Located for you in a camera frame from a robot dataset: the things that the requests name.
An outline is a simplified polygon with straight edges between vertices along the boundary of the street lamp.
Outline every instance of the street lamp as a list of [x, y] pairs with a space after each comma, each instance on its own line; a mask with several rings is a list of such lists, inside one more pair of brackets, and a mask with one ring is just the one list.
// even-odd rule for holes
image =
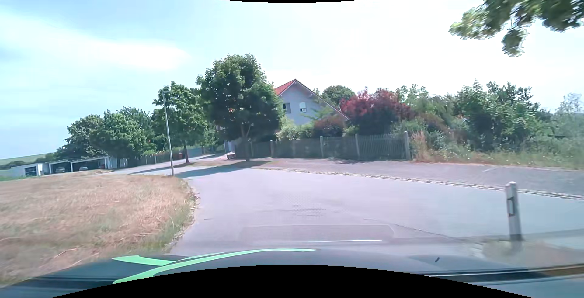
[[162, 102], [164, 104], [164, 118], [166, 119], [166, 137], [168, 137], [168, 150], [170, 150], [168, 153], [171, 156], [171, 172], [172, 172], [172, 176], [174, 177], [175, 168], [172, 165], [171, 131], [168, 129], [168, 113], [166, 113], [166, 94], [167, 93], [169, 93], [169, 91], [162, 92]]

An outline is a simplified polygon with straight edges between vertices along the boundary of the fence post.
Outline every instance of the fence post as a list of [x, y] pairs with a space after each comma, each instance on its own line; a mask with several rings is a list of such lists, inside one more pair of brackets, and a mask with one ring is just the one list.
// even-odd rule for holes
[[412, 152], [409, 150], [409, 136], [408, 131], [404, 132], [404, 147], [405, 147], [405, 159], [412, 160]]
[[507, 217], [509, 218], [509, 238], [513, 251], [521, 249], [523, 235], [521, 233], [521, 221], [519, 219], [519, 201], [517, 199], [517, 183], [509, 182], [505, 185], [507, 196]]
[[325, 139], [321, 136], [321, 158], [325, 157]]
[[361, 151], [359, 150], [359, 134], [355, 134], [355, 146], [357, 147], [357, 159], [361, 160]]

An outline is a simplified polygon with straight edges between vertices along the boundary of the carport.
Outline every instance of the carport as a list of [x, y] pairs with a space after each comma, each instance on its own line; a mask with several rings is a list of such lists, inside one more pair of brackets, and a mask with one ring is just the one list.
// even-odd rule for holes
[[69, 160], [57, 160], [48, 163], [48, 173], [54, 174], [57, 168], [65, 167], [65, 172], [71, 171], [71, 162]]
[[95, 157], [71, 161], [71, 171], [79, 171], [79, 168], [85, 166], [87, 169], [107, 169], [108, 156]]

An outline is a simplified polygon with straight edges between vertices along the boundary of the white line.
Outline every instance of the white line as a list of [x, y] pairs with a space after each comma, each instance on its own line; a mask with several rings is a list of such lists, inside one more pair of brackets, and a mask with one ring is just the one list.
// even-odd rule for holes
[[383, 240], [326, 240], [326, 241], [308, 241], [308, 242], [365, 242], [365, 241], [383, 241]]

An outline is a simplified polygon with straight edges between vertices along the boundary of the asphalt road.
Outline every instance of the asphalt road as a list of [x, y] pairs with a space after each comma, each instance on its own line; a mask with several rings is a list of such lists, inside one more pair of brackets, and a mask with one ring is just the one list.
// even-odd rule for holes
[[274, 159], [266, 167], [321, 172], [385, 175], [400, 178], [503, 187], [514, 181], [520, 189], [584, 196], [584, 171], [477, 164], [407, 161], [351, 161], [327, 159]]
[[[163, 166], [115, 173], [169, 174]], [[230, 167], [184, 167], [175, 172], [194, 188], [200, 205], [194, 225], [172, 254], [315, 241], [342, 241], [334, 243], [339, 247], [354, 240], [380, 240], [388, 245], [367, 241], [358, 248], [398, 254], [464, 254], [468, 247], [452, 238], [472, 241], [508, 234], [505, 194], [499, 191]], [[582, 247], [583, 201], [521, 195], [520, 212], [527, 237], [571, 231], [566, 240], [558, 234], [551, 237], [558, 245]]]

